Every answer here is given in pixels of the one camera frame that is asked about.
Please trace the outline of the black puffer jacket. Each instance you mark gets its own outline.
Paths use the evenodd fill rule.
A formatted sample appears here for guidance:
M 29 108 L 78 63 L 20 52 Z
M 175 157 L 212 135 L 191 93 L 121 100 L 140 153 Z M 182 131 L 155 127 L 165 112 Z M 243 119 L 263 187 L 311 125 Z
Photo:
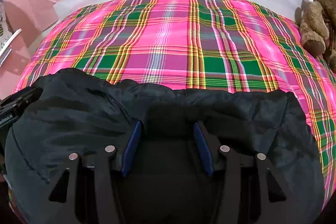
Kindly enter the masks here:
M 282 122 L 306 157 L 300 181 L 305 223 L 322 211 L 317 142 L 291 92 L 173 90 L 132 80 L 112 85 L 78 69 L 62 69 L 31 86 L 43 89 L 41 97 L 1 130 L 13 208 L 26 223 L 39 223 L 44 192 L 68 155 L 117 143 L 132 121 L 140 121 L 142 131 L 130 170 L 116 187 L 121 223 L 215 223 L 216 191 L 195 143 L 197 122 L 220 136 Z

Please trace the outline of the white patterned storage box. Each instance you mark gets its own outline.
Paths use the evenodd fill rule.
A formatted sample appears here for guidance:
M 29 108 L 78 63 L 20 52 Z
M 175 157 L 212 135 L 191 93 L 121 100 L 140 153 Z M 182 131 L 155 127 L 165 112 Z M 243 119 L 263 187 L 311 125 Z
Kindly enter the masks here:
M 1 39 L 1 64 L 4 63 L 5 59 L 7 59 L 8 55 L 11 53 L 12 48 L 11 48 L 11 43 L 14 41 L 14 39 L 22 32 L 22 30 L 19 28 L 16 30 L 14 33 L 12 33 L 9 30 L 9 27 L 7 25 L 7 20 L 6 20 L 6 12 L 4 8 L 4 0 L 1 0 L 1 34 L 0 34 L 0 39 Z

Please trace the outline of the pink plaid bed cover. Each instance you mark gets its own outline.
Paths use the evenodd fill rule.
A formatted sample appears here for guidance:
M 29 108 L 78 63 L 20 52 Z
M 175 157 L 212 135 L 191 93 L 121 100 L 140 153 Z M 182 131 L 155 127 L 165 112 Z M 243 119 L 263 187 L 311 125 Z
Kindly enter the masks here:
M 335 74 L 297 25 L 245 0 L 113 0 L 66 16 L 24 67 L 14 93 L 78 69 L 173 90 L 291 92 L 317 142 L 324 202 L 335 191 Z

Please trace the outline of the brown teddy bear santa hat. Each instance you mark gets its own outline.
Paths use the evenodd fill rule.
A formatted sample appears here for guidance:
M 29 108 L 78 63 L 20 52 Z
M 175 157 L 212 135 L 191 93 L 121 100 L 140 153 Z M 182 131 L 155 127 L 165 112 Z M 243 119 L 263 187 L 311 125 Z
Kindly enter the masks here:
M 301 45 L 312 56 L 323 57 L 335 72 L 335 0 L 303 0 L 303 3 Z

